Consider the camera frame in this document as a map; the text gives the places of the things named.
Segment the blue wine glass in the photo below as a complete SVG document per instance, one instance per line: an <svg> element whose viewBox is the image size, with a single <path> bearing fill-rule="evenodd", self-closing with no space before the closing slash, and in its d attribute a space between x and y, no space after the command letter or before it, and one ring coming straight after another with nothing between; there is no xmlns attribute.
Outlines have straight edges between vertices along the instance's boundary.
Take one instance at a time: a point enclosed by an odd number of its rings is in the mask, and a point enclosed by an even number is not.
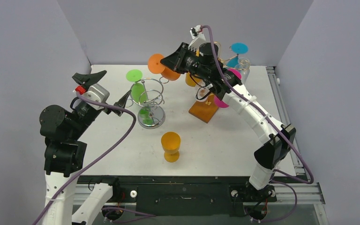
<svg viewBox="0 0 360 225"><path fill-rule="evenodd" d="M229 68L247 68L250 65L249 60L244 56L249 48L244 43L234 43L230 46L232 52L235 53L235 56L231 57L226 61L226 66Z"/></svg>

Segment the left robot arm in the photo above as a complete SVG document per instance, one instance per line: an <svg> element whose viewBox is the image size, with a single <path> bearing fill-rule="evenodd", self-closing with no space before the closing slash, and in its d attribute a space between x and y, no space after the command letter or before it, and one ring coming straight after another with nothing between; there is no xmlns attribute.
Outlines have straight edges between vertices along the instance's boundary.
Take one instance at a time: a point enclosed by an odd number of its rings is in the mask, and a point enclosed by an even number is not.
<svg viewBox="0 0 360 225"><path fill-rule="evenodd" d="M87 144L80 137L100 113L121 116L130 92L113 105L106 103L109 91L99 81L106 71L73 75L76 97L67 111L59 105L46 107L39 116L40 134L45 138L45 207L35 220L43 225L89 225L107 201L123 199L117 177L101 176L81 207L73 212L79 176L88 169L83 164Z"/></svg>

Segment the yellow wine glass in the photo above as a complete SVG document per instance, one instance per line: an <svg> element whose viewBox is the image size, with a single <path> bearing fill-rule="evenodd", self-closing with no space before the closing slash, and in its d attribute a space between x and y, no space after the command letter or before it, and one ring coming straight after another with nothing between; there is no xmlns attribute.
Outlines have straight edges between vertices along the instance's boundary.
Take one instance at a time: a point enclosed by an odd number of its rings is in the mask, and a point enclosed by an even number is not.
<svg viewBox="0 0 360 225"><path fill-rule="evenodd" d="M191 76L190 73L186 73L185 82L190 87L195 87L201 82L201 79Z"/></svg>
<svg viewBox="0 0 360 225"><path fill-rule="evenodd" d="M167 162L176 162L179 157L181 144L180 136L175 132L167 132L161 137L161 145L164 150L164 159Z"/></svg>

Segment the dark orange wine glass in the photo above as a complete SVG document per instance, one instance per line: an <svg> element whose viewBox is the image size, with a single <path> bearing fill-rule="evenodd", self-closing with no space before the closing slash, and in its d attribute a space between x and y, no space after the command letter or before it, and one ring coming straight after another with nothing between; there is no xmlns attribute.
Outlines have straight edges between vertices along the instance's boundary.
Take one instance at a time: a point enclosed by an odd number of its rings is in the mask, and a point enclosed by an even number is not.
<svg viewBox="0 0 360 225"><path fill-rule="evenodd" d="M170 70L160 62L163 58L164 56L159 53L151 55L147 62L149 71L153 74L161 74L169 81L175 81L179 79L181 74Z"/></svg>

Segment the green wine glass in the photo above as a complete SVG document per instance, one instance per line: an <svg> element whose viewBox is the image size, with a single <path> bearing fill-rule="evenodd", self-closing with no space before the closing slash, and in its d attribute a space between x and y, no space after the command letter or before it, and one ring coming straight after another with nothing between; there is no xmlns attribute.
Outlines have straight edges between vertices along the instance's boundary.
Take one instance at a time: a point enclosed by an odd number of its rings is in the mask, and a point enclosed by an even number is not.
<svg viewBox="0 0 360 225"><path fill-rule="evenodd" d="M141 107L139 111L139 121L142 125L153 125L154 120L151 115L151 107L144 80L142 80L143 73L138 69L129 70L126 73L126 79L133 82L131 87L131 99L134 103Z"/></svg>

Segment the yellow wine glass front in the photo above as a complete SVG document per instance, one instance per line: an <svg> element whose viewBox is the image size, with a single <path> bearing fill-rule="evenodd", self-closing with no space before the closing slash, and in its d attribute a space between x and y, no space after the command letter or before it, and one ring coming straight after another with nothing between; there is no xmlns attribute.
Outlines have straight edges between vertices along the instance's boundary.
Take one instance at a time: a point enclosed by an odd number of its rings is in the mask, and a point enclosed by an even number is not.
<svg viewBox="0 0 360 225"><path fill-rule="evenodd" d="M175 132L167 132L161 137L161 145L164 150L164 159L167 162L176 162L179 157L181 144L180 136Z"/></svg>

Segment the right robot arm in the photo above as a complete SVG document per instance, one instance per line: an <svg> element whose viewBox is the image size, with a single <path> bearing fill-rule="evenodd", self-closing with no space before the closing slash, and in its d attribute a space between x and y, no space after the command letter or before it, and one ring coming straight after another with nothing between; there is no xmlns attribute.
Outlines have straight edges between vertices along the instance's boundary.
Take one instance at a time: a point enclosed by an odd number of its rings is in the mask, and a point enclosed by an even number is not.
<svg viewBox="0 0 360 225"><path fill-rule="evenodd" d="M275 119L247 91L241 79L225 68L218 59L218 47L204 43L198 51L181 43L169 56L160 59L160 64L179 74L196 75L205 87L219 100L231 107L256 133L262 146L254 152L256 166L246 183L246 195L251 200L267 198L279 163L294 148L296 129Z"/></svg>

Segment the silver wire glass rack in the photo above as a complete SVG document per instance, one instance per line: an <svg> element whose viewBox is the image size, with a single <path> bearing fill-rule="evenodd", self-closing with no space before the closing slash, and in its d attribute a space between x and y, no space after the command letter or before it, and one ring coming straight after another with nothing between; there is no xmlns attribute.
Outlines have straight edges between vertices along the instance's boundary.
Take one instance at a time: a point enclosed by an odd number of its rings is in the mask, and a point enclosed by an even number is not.
<svg viewBox="0 0 360 225"><path fill-rule="evenodd" d="M164 82L160 79L142 78L133 82L130 100L140 107L137 121L142 128L156 129L163 125L166 113L162 108L164 100Z"/></svg>

